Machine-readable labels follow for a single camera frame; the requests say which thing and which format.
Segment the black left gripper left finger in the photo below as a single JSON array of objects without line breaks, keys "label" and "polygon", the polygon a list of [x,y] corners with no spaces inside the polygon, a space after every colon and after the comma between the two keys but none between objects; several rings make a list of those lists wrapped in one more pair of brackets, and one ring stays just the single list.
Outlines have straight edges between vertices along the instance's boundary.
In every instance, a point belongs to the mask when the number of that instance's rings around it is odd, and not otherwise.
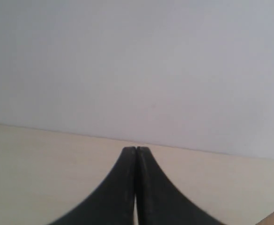
[{"label": "black left gripper left finger", "polygon": [[136,148],[125,147],[100,185],[52,225],[133,225]]}]

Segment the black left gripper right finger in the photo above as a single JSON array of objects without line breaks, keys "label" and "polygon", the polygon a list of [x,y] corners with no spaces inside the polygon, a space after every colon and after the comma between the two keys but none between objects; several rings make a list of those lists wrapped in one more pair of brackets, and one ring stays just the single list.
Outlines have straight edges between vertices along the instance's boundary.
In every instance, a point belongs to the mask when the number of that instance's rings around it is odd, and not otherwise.
[{"label": "black left gripper right finger", "polygon": [[222,225],[184,196],[148,147],[136,151],[135,194],[140,225]]}]

